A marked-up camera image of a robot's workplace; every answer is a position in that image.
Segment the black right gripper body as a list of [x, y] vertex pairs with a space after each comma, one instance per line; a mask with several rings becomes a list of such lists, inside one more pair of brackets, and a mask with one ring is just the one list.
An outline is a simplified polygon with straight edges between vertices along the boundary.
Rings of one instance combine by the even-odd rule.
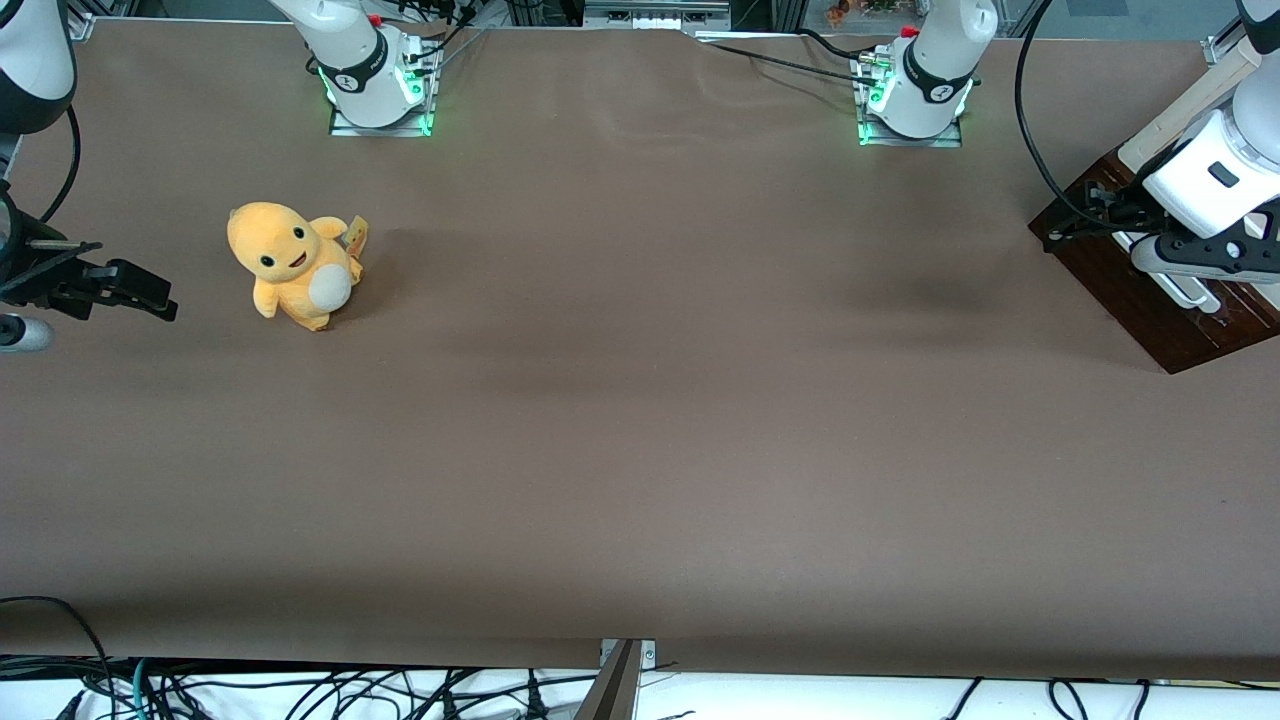
[[100, 242], [76, 242], [44, 222], [22, 211], [1, 190], [1, 274], [3, 302], [24, 307], [33, 305], [54, 310], [81, 322], [90, 319], [93, 300], [74, 295], [83, 279], [87, 252]]

